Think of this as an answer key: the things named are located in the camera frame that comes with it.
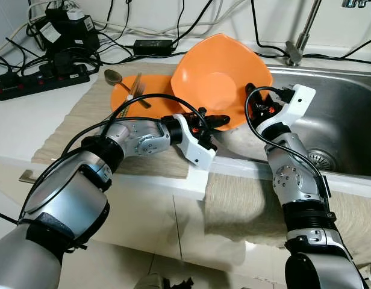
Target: spoon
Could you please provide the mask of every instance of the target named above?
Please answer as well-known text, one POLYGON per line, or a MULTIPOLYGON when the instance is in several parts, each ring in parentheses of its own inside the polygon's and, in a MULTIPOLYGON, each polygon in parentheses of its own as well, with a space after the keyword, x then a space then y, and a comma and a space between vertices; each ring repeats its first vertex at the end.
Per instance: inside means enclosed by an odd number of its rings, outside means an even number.
MULTIPOLYGON (((104 71, 104 76, 105 76, 105 80, 106 82, 108 82, 109 84, 111 85, 116 85, 116 84, 120 84, 122 87, 124 87, 128 92, 131 91, 131 89, 129 87, 127 87, 122 81, 123 81, 123 77, 121 76, 121 74, 117 71, 114 71, 114 70, 111 70, 111 69, 107 69, 104 71)), ((150 108, 151 105, 146 102, 144 99, 142 99, 141 101, 139 101, 139 103, 145 107, 145 108, 150 108)))

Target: beige towel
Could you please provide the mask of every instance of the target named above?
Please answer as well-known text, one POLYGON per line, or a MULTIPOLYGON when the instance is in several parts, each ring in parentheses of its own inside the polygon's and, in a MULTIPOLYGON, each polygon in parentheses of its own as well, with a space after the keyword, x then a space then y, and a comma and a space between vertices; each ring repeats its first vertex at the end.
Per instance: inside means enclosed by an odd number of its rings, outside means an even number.
MULTIPOLYGON (((175 70, 174 64, 157 63, 127 63, 123 65, 106 67, 121 73, 123 77, 142 74, 171 75, 175 70)), ((102 121, 110 113, 110 95, 112 85, 105 82, 104 70, 99 71, 98 80, 91 89, 77 102, 62 124, 45 141, 42 148, 35 152, 32 162, 50 164, 52 159, 60 156, 68 141, 84 128, 102 121)), ((73 148, 80 145, 79 139, 73 148)), ((165 176, 167 178, 186 178, 188 174, 188 161, 174 147, 151 157, 130 157, 122 162, 117 173, 129 175, 165 176)))
MULTIPOLYGON (((354 261, 371 263, 371 198, 332 191, 329 203, 354 261)), ((205 195, 205 231, 284 247, 286 227, 271 181, 211 173, 205 195)))

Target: silver robot arm segment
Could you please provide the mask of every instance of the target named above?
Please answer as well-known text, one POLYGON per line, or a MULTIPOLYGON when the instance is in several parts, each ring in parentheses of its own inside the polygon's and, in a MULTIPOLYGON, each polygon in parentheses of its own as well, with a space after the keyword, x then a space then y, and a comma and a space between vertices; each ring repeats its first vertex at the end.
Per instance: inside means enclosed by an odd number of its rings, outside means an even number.
MULTIPOLYGON (((305 114, 315 90, 297 84, 292 90, 285 91, 284 100, 288 103, 282 107, 270 96, 265 102, 258 96, 258 103, 252 103, 253 116, 257 118, 254 120, 256 130, 269 141, 307 157, 304 145, 289 125, 305 114)), ((282 149, 271 144, 264 149, 288 231, 285 246, 291 257, 285 267, 287 287, 368 288, 335 226, 335 214, 330 212, 327 202, 330 192, 326 179, 314 174, 301 159, 282 149)))
POLYGON ((210 138, 198 140, 189 133, 191 119, 179 114, 163 123, 116 122, 106 138, 85 138, 81 152, 64 160, 31 191, 19 224, 0 240, 0 289, 58 287, 63 254, 85 249, 105 222, 110 206, 104 191, 124 158, 178 145, 186 158, 207 169, 216 148, 210 138))

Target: sink basin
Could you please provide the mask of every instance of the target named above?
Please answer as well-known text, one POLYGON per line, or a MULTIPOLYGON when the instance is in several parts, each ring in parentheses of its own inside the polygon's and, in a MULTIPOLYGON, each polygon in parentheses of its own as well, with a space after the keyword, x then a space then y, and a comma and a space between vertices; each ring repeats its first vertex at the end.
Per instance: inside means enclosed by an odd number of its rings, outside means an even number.
MULTIPOLYGON (((322 170, 371 176, 371 73, 269 66, 273 86, 316 90, 305 116, 291 126, 322 170)), ((218 155, 266 161, 264 143, 247 124, 215 132, 218 155)))

